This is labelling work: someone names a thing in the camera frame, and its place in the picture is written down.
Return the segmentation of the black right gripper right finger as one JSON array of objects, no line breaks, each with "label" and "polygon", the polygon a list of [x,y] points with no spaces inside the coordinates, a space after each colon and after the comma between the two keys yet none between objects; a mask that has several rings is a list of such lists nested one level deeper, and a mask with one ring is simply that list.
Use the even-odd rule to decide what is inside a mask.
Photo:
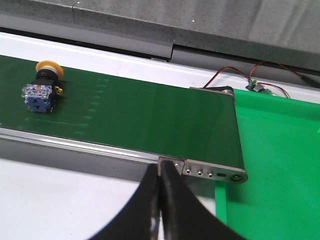
[{"label": "black right gripper right finger", "polygon": [[160,206],[166,240],[243,240],[196,198],[174,163],[160,163]]}]

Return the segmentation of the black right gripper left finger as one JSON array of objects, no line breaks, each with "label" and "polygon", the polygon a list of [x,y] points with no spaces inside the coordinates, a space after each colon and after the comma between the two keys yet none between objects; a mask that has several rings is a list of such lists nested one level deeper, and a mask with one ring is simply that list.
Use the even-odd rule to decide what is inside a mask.
[{"label": "black right gripper left finger", "polygon": [[159,236],[158,166],[149,164],[126,205],[92,240],[157,240]]}]

